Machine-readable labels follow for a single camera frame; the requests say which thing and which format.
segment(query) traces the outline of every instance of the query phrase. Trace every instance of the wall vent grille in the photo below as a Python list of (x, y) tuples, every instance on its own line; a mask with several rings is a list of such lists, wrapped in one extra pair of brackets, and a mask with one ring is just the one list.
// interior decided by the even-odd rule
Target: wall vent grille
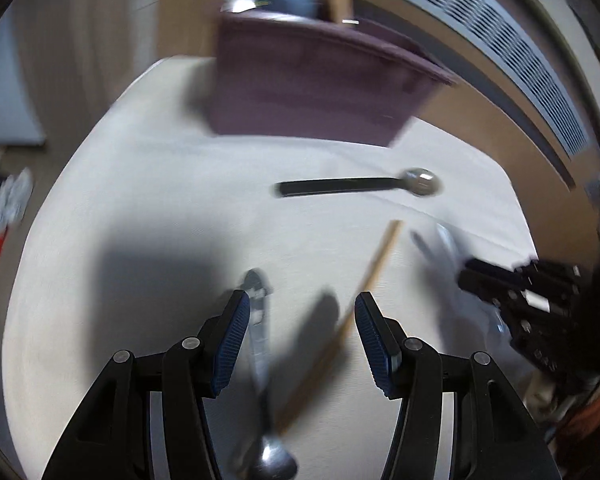
[(525, 93), (569, 156), (589, 143), (557, 74), (526, 32), (495, 0), (406, 0), (471, 41)]

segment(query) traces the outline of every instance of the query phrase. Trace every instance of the utensil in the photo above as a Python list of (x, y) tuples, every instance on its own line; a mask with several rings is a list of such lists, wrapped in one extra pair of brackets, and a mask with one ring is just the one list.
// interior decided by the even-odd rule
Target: utensil
[(245, 455), (247, 480), (290, 480), (298, 472), (296, 459), (277, 436), (269, 409), (269, 348), (265, 297), (270, 289), (251, 269), (242, 285), (251, 303), (247, 332), (251, 343), (251, 373), (260, 409), (260, 435)]
[[(462, 295), (461, 290), (456, 283), (456, 277), (458, 276), (458, 272), (462, 269), (464, 261), (467, 260), (467, 257), (462, 257), (461, 251), (458, 248), (458, 244), (456, 243), (456, 238), (449, 232), (449, 229), (444, 227), (442, 224), (436, 224), (436, 230), (438, 231), (438, 235), (442, 240), (442, 245), (445, 250), (446, 257), (448, 259), (448, 264), (450, 267), (450, 290), (451, 290), (451, 301), (457, 304), (462, 303)], [(489, 351), (493, 351), (496, 349), (501, 341), (502, 335), (506, 333), (507, 326), (502, 320), (500, 316), (500, 312), (497, 308), (494, 308), (493, 305), (487, 305), (483, 301), (479, 302), (481, 309), (486, 313), (487, 318), (489, 320), (489, 327), (487, 332), (488, 338), (488, 348)]]
[[(400, 232), (402, 231), (402, 220), (391, 220), (378, 247), (374, 259), (369, 263), (365, 277), (356, 291), (372, 291), (378, 282), (380, 273), (384, 269), (393, 248), (395, 247)], [(276, 430), (279, 434), (285, 434), (298, 418), (308, 401), (315, 395), (315, 391), (324, 384), (329, 375), (331, 366), (336, 360), (345, 341), (354, 325), (354, 308), (350, 307), (344, 315), (340, 327), (333, 338), (322, 348), (309, 372), (302, 378), (296, 389), (289, 396), (284, 406), (276, 412)]]
[(280, 196), (385, 191), (389, 189), (405, 189), (414, 195), (430, 196), (440, 192), (442, 183), (440, 179), (429, 170), (425, 170), (424, 168), (411, 168), (401, 174), (400, 178), (378, 176), (364, 178), (295, 180), (291, 182), (280, 182), (277, 188)]

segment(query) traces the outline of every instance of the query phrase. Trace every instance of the spoon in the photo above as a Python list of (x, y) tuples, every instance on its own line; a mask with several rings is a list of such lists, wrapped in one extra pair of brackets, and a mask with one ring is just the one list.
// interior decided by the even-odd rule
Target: spoon
[(273, 428), (269, 409), (269, 348), (265, 297), (270, 289), (259, 273), (251, 269), (242, 289), (249, 295), (251, 315), (248, 333), (251, 343), (251, 373), (260, 409), (260, 435), (245, 455), (247, 480), (290, 480), (298, 472), (296, 459), (289, 453)]
[[(462, 304), (462, 295), (461, 290), (456, 283), (456, 276), (460, 269), (462, 269), (464, 261), (467, 259), (466, 257), (462, 257), (461, 251), (456, 243), (456, 238), (449, 232), (449, 230), (444, 227), (442, 224), (436, 224), (436, 230), (438, 231), (438, 235), (442, 240), (442, 245), (445, 250), (445, 254), (450, 266), (450, 274), (451, 274), (451, 291), (452, 291), (452, 301), (457, 304)], [(497, 308), (494, 308), (493, 305), (487, 305), (483, 301), (480, 301), (480, 307), (486, 313), (488, 319), (488, 329), (487, 329), (487, 339), (485, 341), (486, 346), (488, 346), (488, 351), (494, 351), (501, 341), (502, 335), (506, 333), (507, 326), (505, 325), (502, 317), (500, 316), (500, 311)]]
[(364, 178), (324, 178), (318, 180), (295, 180), (280, 182), (280, 196), (306, 196), (329, 193), (352, 193), (361, 191), (384, 191), (405, 189), (414, 195), (430, 196), (442, 190), (440, 179), (424, 168), (411, 168), (400, 178), (374, 176)]

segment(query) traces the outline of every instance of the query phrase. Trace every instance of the white table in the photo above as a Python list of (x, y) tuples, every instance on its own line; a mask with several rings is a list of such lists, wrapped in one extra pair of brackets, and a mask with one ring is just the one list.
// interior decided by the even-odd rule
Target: white table
[[(149, 69), (94, 127), (32, 226), (2, 348), (8, 421), (30, 480), (42, 476), (115, 351), (140, 356), (194, 335), (251, 267), (274, 287), (272, 395), (280, 405), (349, 307), (395, 218), (404, 220), (402, 235), (374, 291), (382, 312), (440, 352), (486, 349), (513, 381), (529, 370), (480, 302), (454, 287), (457, 263), (438, 227), (446, 226), (466, 256), (512, 266), (533, 255), (501, 167), (420, 120), (391, 148), (215, 137), (196, 105), (211, 66), (181, 57)], [(395, 175), (414, 166), (440, 176), (444, 192), (288, 199), (271, 192), (282, 180)], [(226, 478), (255, 422), (247, 350), (230, 385), (205, 401)], [(445, 469), (448, 475), (451, 407), (445, 397), (439, 478)], [(299, 460), (298, 479), (379, 478), (397, 413), (398, 402), (376, 389), (354, 332), (338, 370), (285, 437)], [(156, 462), (164, 467), (160, 456)]]

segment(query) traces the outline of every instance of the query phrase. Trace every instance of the chopstick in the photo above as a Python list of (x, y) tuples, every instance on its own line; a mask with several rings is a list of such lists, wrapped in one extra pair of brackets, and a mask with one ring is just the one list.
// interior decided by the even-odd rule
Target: chopstick
[[(391, 254), (391, 250), (398, 240), (400, 230), (402, 229), (402, 220), (391, 220), (384, 232), (382, 242), (368, 267), (366, 275), (360, 285), (358, 292), (366, 290), (371, 291), (378, 282), (378, 278), (386, 261)], [(344, 343), (353, 327), (354, 322), (353, 305), (346, 313), (344, 320), (340, 324), (339, 329), (334, 334), (333, 338), (324, 346), (314, 361), (312, 368), (302, 378), (296, 389), (291, 393), (285, 405), (276, 412), (274, 416), (274, 424), (278, 434), (286, 433), (293, 425), (298, 415), (302, 412), (308, 401), (311, 399), (315, 390), (325, 380), (328, 372), (331, 369), (336, 357), (342, 351)]]

